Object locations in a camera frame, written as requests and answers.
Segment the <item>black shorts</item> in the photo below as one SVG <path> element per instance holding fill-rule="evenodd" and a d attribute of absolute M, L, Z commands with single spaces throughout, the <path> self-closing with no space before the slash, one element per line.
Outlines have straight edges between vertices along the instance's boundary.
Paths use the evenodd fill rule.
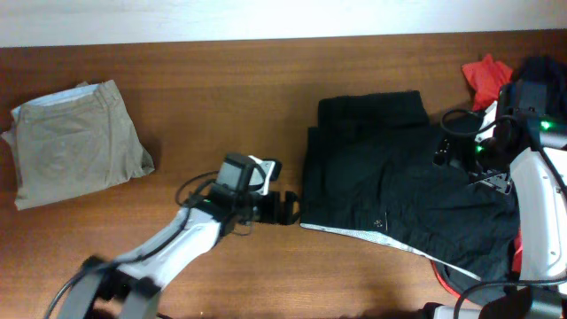
<path fill-rule="evenodd" d="M 432 162 L 449 130 L 479 124 L 431 123 L 416 90 L 321 100 L 307 132 L 302 224 L 383 234 L 487 280 L 480 267 L 519 231 L 516 197 Z"/>

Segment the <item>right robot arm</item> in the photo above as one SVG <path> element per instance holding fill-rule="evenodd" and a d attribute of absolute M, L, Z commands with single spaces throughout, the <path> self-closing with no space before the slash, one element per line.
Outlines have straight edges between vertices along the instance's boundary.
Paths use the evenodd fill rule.
<path fill-rule="evenodd" d="M 480 281 L 452 307 L 426 306 L 439 318 L 563 318 L 566 316 L 566 121 L 550 106 L 561 100 L 546 83 L 501 87 L 473 138 L 481 172 L 475 183 L 514 191 L 523 253 L 517 280 Z"/>

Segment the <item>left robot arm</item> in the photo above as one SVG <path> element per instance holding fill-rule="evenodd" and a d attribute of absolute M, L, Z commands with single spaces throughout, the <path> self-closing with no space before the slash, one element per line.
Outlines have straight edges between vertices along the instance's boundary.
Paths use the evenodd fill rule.
<path fill-rule="evenodd" d="M 128 253 L 106 261 L 93 255 L 60 289 L 45 316 L 95 318 L 98 300 L 117 300 L 120 318 L 158 318 L 163 291 L 197 257 L 212 250 L 238 224 L 292 225 L 295 193 L 271 191 L 280 175 L 277 159 L 229 153 L 221 167 L 192 178 L 179 210 L 161 231 Z"/>

